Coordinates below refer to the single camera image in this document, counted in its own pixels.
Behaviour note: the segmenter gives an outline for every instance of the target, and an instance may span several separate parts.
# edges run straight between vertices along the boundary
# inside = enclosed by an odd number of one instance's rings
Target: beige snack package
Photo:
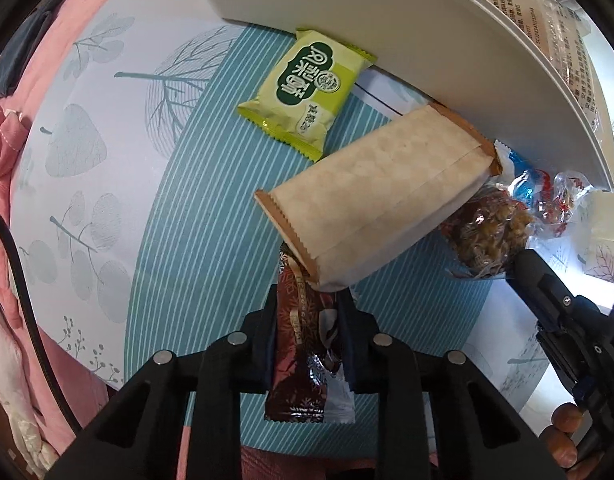
[[[309,273],[335,292],[414,245],[500,173],[494,146],[437,104],[414,110],[255,199]]]

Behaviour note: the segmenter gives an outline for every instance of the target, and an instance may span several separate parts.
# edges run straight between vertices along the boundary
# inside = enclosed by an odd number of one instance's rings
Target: black cable
[[[16,243],[14,242],[11,232],[9,231],[9,227],[3,220],[2,216],[0,216],[0,241],[2,242],[2,246],[5,248],[5,252],[7,253],[7,257],[9,259],[11,273],[14,276],[14,283],[16,284],[16,290],[18,292],[18,301],[20,302],[20,307],[23,311],[24,322],[26,323],[27,331],[29,332],[29,337],[31,338],[31,343],[34,345],[34,350],[36,351],[40,368],[42,369],[44,378],[49,385],[53,398],[56,400],[56,404],[58,404],[58,408],[62,412],[62,416],[64,416],[73,433],[77,435],[82,431],[82,426],[71,411],[71,407],[60,389],[58,379],[56,379],[56,375],[53,373],[52,365],[47,357],[47,352],[42,344],[40,331],[38,330],[38,325],[36,324],[36,317],[34,316],[34,311],[31,306],[29,291],[26,288],[23,266],[20,262],[20,256],[18,256]]]

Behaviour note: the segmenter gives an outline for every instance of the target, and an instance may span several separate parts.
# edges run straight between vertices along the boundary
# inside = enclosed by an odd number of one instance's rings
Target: dark green label
[[[316,89],[316,77],[333,64],[333,52],[328,44],[316,41],[303,46],[278,78],[276,97],[286,105],[297,105],[310,98]]]

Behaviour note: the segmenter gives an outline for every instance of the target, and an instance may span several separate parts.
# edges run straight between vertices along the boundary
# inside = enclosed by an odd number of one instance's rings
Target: round logo
[[[321,70],[313,82],[318,90],[328,94],[340,88],[340,79],[331,70]]]

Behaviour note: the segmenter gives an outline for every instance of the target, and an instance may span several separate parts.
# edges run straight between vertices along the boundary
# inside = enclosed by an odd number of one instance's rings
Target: black line
[[[374,99],[376,99],[380,104],[385,105],[387,108],[389,108],[389,110],[393,111],[395,114],[398,114],[399,116],[403,116],[403,114],[401,114],[398,110],[394,110],[392,107],[390,107],[385,101],[381,101],[378,97],[376,97],[375,95],[372,94],[372,92],[367,91],[367,89],[363,88],[362,86],[360,86],[358,83],[354,83],[354,85],[356,85],[358,88],[360,88],[363,92],[365,92],[366,94],[372,96]]]

